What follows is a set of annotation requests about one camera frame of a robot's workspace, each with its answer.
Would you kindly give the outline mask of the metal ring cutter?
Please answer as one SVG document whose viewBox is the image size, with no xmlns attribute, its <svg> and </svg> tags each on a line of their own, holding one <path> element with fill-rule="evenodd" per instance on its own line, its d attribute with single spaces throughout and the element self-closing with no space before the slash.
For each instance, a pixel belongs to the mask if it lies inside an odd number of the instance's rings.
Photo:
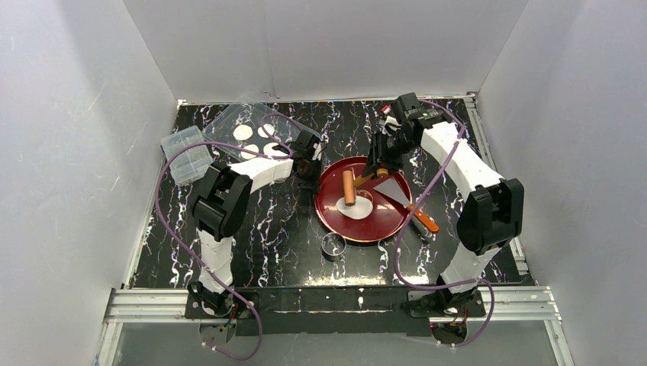
<svg viewBox="0 0 647 366">
<path fill-rule="evenodd" d="M 323 236 L 320 250 L 324 259 L 329 262 L 338 262 L 345 254 L 346 239 L 338 233 L 328 233 Z"/>
</svg>

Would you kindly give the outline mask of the white dough piece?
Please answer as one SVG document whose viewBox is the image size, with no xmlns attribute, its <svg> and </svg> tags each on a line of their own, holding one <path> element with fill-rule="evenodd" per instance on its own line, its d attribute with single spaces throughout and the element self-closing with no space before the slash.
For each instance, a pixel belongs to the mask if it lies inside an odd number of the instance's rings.
<svg viewBox="0 0 647 366">
<path fill-rule="evenodd" d="M 341 197 L 336 202 L 337 211 L 345 217 L 352 220 L 364 220 L 373 211 L 373 203 L 370 199 L 362 196 L 356 196 L 353 205 L 346 205 L 346 200 Z"/>
</svg>

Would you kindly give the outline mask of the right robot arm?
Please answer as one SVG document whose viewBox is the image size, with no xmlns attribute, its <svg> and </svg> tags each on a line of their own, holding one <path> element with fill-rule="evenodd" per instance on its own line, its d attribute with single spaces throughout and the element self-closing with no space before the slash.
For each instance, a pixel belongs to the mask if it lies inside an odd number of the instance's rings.
<svg viewBox="0 0 647 366">
<path fill-rule="evenodd" d="M 443 174 L 453 180 L 463 199 L 456 230 L 459 244 L 447 268 L 434 285 L 405 280 L 394 258 L 398 280 L 422 292 L 403 307 L 414 316 L 429 316 L 455 308 L 462 310 L 475 299 L 481 274 L 488 263 L 522 231 L 524 186 L 516 178 L 505 179 L 487 165 L 464 139 L 465 126 L 445 107 L 428 108 L 415 93 L 393 100 L 385 108 L 393 127 L 377 132 L 371 141 L 367 163 L 353 184 L 393 175 L 402 168 L 404 155 L 421 148 L 440 163 L 433 178 Z"/>
</svg>

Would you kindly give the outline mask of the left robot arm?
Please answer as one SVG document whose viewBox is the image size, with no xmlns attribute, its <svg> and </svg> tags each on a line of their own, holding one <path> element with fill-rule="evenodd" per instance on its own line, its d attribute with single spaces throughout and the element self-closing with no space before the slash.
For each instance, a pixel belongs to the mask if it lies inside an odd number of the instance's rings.
<svg viewBox="0 0 647 366">
<path fill-rule="evenodd" d="M 245 162 L 212 163 L 200 181 L 191 214 L 206 266 L 188 286 L 189 294 L 216 317 L 229 314 L 233 295 L 231 261 L 234 235 L 243 224 L 250 195 L 291 176 L 315 189 L 321 172 L 320 137 L 302 130 L 295 141 L 272 147 L 272 152 Z"/>
</svg>

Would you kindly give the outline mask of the wooden double-ended rolling pin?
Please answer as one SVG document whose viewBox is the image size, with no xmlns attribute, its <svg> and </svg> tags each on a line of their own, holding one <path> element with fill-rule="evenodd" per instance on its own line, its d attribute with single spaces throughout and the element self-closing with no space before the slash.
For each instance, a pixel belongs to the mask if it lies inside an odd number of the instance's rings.
<svg viewBox="0 0 647 366">
<path fill-rule="evenodd" d="M 354 206 L 356 204 L 356 189 L 360 185 L 363 185 L 372 178 L 384 178 L 388 175 L 388 170 L 385 168 L 379 168 L 376 172 L 368 173 L 366 176 L 360 175 L 358 178 L 352 169 L 344 171 L 342 173 L 344 204 L 347 207 Z"/>
</svg>

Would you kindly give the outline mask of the red round tray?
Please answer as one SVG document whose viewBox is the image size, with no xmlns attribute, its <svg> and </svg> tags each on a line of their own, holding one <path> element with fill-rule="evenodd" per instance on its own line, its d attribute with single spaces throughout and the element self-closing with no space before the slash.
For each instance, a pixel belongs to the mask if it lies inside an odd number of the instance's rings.
<svg viewBox="0 0 647 366">
<path fill-rule="evenodd" d="M 316 213 L 325 227 L 345 239 L 360 243 L 377 242 L 393 236 L 404 225 L 408 215 L 402 205 L 375 190 L 382 179 L 369 180 L 358 188 L 359 193 L 368 192 L 373 203 L 373 210 L 366 218 L 354 220 L 337 210 L 337 201 L 343 200 L 342 173 L 352 170 L 359 175 L 366 160 L 364 156 L 348 157 L 325 168 L 320 176 L 319 192 L 314 195 Z"/>
</svg>

